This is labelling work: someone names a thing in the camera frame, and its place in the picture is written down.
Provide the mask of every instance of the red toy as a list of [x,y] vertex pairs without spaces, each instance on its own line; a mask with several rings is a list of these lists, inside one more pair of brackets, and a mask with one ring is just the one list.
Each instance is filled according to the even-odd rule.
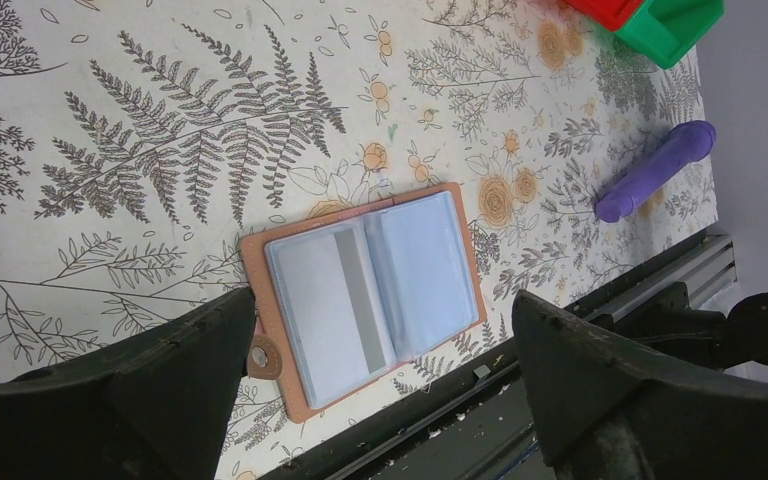
[[616,32],[643,4],[643,0],[566,0],[569,6]]

